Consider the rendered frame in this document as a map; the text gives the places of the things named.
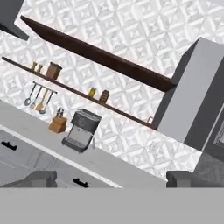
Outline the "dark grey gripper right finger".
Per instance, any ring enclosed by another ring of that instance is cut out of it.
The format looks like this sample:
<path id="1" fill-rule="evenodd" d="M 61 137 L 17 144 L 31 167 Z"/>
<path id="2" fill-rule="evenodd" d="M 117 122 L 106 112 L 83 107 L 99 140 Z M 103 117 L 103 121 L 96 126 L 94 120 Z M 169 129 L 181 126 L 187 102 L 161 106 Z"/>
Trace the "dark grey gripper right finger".
<path id="1" fill-rule="evenodd" d="M 189 171 L 167 171 L 166 172 L 167 183 L 166 187 L 222 187 L 221 184 L 208 182 L 194 176 Z"/>

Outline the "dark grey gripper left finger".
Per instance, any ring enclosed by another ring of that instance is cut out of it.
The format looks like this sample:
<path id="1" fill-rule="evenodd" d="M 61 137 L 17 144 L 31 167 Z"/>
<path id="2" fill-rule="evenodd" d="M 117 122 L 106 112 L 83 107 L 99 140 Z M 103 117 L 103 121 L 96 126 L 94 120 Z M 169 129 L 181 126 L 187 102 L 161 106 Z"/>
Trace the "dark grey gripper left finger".
<path id="1" fill-rule="evenodd" d="M 14 187 L 14 188 L 46 188 L 46 187 L 56 187 L 57 172 L 56 171 L 33 171 L 27 177 L 13 181 L 11 183 L 1 185 L 3 187 Z"/>

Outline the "black and silver coffee machine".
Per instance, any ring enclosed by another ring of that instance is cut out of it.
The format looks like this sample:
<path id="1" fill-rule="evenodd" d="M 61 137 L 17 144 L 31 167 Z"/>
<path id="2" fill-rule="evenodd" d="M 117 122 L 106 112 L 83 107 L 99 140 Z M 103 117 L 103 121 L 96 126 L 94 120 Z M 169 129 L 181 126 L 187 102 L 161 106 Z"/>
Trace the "black and silver coffee machine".
<path id="1" fill-rule="evenodd" d="M 77 109 L 71 121 L 73 127 L 61 143 L 83 153 L 90 145 L 101 119 L 99 115 L 84 108 Z"/>

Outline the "dark grey spoon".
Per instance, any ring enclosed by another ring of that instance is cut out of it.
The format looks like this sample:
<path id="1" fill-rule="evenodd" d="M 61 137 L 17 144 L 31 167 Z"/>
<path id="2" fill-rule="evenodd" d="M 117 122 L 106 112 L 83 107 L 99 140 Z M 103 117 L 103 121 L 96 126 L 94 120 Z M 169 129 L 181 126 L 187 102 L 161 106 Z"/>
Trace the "dark grey spoon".
<path id="1" fill-rule="evenodd" d="M 50 93 L 50 95 L 49 95 L 49 97 L 48 97 L 48 99 L 47 99 L 47 101 L 46 101 L 45 106 L 39 111 L 39 113 L 40 113 L 41 115 L 43 115 L 43 114 L 46 112 L 46 107 L 47 107 L 49 101 L 51 100 L 52 95 L 53 95 L 53 91 Z"/>

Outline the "wooden spatula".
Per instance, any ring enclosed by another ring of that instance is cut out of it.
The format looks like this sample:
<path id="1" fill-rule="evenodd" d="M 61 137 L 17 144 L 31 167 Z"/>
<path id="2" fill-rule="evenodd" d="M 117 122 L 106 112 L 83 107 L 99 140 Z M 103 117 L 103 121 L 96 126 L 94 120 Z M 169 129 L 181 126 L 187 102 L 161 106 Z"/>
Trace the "wooden spatula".
<path id="1" fill-rule="evenodd" d="M 42 96 L 42 99 L 41 99 L 41 101 L 39 102 L 39 104 L 36 106 L 35 110 L 40 111 L 40 110 L 43 108 L 43 104 L 44 104 L 44 100 L 45 100 L 45 98 L 46 98 L 46 94 L 47 94 L 47 92 L 48 92 L 48 89 L 45 90 L 45 92 L 44 92 L 44 94 L 43 94 L 43 96 Z"/>

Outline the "silver slotted spoon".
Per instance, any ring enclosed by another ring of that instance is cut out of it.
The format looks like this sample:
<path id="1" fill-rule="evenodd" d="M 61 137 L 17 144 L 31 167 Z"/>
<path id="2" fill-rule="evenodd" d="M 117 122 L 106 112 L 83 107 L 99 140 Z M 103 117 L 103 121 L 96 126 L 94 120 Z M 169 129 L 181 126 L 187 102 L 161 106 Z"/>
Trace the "silver slotted spoon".
<path id="1" fill-rule="evenodd" d="M 35 108 L 36 100 L 38 99 L 41 90 L 42 90 L 42 86 L 40 86 L 40 88 L 39 88 L 39 90 L 38 90 L 38 93 L 36 94 L 36 97 L 35 97 L 33 103 L 30 105 L 30 108 L 31 108 L 31 109 L 34 109 L 34 108 Z"/>

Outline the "silver ladle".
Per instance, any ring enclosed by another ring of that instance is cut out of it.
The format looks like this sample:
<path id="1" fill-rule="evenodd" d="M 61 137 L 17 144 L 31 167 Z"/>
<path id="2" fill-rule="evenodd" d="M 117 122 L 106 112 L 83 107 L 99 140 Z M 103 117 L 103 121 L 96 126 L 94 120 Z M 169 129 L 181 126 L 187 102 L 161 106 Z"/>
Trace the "silver ladle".
<path id="1" fill-rule="evenodd" d="M 32 90 L 31 90 L 31 92 L 30 92 L 29 97 L 26 98 L 25 101 L 24 101 L 24 105 L 25 105 L 25 106 L 28 106 L 28 105 L 31 103 L 31 97 L 32 97 L 32 93 L 33 93 L 35 87 L 36 87 L 36 83 L 34 83 L 34 85 L 33 85 L 33 87 L 32 87 Z"/>

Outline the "grey tall cabinet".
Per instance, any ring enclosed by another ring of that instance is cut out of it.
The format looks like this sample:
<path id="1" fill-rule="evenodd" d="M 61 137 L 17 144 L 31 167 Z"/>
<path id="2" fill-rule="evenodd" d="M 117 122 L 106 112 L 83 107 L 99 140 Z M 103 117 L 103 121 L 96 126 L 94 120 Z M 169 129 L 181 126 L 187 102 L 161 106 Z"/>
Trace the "grey tall cabinet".
<path id="1" fill-rule="evenodd" d="M 224 188 L 224 44 L 198 38 L 171 81 L 152 127 L 200 151 L 192 174 Z"/>

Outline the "dark wooden thin shelf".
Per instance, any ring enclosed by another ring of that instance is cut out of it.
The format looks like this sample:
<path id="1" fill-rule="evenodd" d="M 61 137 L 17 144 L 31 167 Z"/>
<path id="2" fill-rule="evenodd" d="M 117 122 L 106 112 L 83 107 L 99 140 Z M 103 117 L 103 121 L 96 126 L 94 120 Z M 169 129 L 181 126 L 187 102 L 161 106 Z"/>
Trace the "dark wooden thin shelf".
<path id="1" fill-rule="evenodd" d="M 57 85 L 57 86 L 59 86 L 61 88 L 64 88 L 64 89 L 66 89 L 66 90 L 68 90 L 68 91 L 70 91 L 70 92 L 72 92 L 72 93 L 74 93 L 74 94 L 76 94 L 78 96 L 81 96 L 82 98 L 85 98 L 85 99 L 87 99 L 87 100 L 89 100 L 91 102 L 94 102 L 96 104 L 99 104 L 99 105 L 103 106 L 106 109 L 109 109 L 109 110 L 111 110 L 111 111 L 113 111 L 113 112 L 115 112 L 115 113 L 117 113 L 117 114 L 119 114 L 121 116 L 125 116 L 125 117 L 129 118 L 130 120 L 132 120 L 134 122 L 140 123 L 143 126 L 146 126 L 146 127 L 151 128 L 151 129 L 154 130 L 154 128 L 152 127 L 152 125 L 150 123 L 145 122 L 143 120 L 140 120 L 139 118 L 136 118 L 133 115 L 130 115 L 128 113 L 125 113 L 125 112 L 121 111 L 118 108 L 114 108 L 114 107 L 108 105 L 107 103 L 102 103 L 99 100 L 96 100 L 95 98 L 91 98 L 87 94 L 83 94 L 82 92 L 80 92 L 80 91 L 78 91 L 78 90 L 76 90 L 76 89 L 74 89 L 72 87 L 69 87 L 69 86 L 67 86 L 67 85 L 65 85 L 65 84 L 63 84 L 61 82 L 56 81 L 56 80 L 50 79 L 50 78 L 46 77 L 45 75 L 43 75 L 41 73 L 38 73 L 36 71 L 33 71 L 30 68 L 28 68 L 26 66 L 23 66 L 23 65 L 15 62 L 14 60 L 8 59 L 6 57 L 1 57 L 1 60 L 5 61 L 7 63 L 10 63 L 10 64 L 12 64 L 15 67 L 19 67 L 19 68 L 25 70 L 28 73 L 34 74 L 34 75 L 38 76 L 41 79 L 44 79 L 46 81 L 50 81 L 51 83 L 53 83 L 53 84 L 55 84 L 55 85 Z"/>

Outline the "brown patterned jar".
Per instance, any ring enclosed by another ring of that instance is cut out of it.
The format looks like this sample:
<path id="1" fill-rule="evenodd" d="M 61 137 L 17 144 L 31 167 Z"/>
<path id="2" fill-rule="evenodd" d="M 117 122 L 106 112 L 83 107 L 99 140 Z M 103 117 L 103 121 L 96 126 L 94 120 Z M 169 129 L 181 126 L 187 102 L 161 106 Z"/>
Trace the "brown patterned jar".
<path id="1" fill-rule="evenodd" d="M 109 91 L 108 90 L 103 90 L 102 93 L 101 93 L 99 102 L 106 103 L 108 98 L 109 98 Z"/>

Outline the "brown canister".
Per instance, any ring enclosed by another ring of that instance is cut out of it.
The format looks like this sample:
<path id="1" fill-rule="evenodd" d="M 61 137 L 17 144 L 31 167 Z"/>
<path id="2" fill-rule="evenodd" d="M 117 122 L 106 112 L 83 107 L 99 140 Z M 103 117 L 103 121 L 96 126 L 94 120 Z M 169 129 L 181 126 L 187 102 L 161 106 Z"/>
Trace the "brown canister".
<path id="1" fill-rule="evenodd" d="M 45 76 L 50 78 L 50 79 L 56 80 L 58 78 L 61 70 L 62 70 L 61 66 L 51 62 L 47 71 L 46 71 Z"/>

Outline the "dark wooden long shelf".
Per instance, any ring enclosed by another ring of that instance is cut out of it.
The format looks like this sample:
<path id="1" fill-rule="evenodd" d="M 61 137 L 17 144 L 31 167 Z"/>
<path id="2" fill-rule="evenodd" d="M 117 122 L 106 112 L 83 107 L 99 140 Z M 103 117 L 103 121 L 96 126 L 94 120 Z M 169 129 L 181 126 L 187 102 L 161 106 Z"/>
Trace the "dark wooden long shelf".
<path id="1" fill-rule="evenodd" d="M 64 48 L 71 53 L 76 53 L 81 57 L 92 60 L 95 63 L 124 74 L 162 92 L 168 92 L 176 87 L 176 84 L 171 79 L 162 74 L 153 72 L 150 69 L 116 56 L 113 53 L 106 52 L 94 45 L 66 35 L 61 31 L 57 31 L 28 17 L 21 16 L 20 18 L 43 40 Z"/>

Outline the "grey range hood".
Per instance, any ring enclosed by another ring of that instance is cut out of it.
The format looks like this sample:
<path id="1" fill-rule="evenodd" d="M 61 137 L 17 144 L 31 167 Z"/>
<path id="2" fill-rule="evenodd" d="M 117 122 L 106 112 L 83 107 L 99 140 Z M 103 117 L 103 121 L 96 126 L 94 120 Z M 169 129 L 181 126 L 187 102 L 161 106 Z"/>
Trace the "grey range hood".
<path id="1" fill-rule="evenodd" d="M 27 41 L 29 36 L 14 24 L 23 3 L 24 0 L 0 0 L 0 30 Z"/>

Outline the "white wall socket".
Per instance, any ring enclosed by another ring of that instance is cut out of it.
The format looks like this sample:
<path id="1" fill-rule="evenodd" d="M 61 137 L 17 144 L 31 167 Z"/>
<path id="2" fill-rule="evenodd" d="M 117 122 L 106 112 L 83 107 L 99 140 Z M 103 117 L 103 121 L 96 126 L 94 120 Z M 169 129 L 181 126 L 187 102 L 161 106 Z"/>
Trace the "white wall socket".
<path id="1" fill-rule="evenodd" d="M 159 142 L 152 142 L 149 146 L 148 152 L 149 153 L 155 153 L 159 149 Z"/>

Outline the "black utensil rail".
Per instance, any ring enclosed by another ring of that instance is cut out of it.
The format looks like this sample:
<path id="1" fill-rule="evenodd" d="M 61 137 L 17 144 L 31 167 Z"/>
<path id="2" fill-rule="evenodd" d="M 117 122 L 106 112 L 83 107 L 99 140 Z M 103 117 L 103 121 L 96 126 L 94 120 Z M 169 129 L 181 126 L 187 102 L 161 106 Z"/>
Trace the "black utensil rail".
<path id="1" fill-rule="evenodd" d="M 47 89 L 47 90 L 49 90 L 49 91 L 52 91 L 52 92 L 55 93 L 55 94 L 58 93 L 57 91 L 55 91 L 55 90 L 53 90 L 53 89 L 50 89 L 49 87 L 45 87 L 45 86 L 43 86 L 42 84 L 37 83 L 36 81 L 33 81 L 32 83 L 37 84 L 38 86 L 40 86 L 40 87 L 42 87 L 42 88 L 45 88 L 45 89 Z"/>

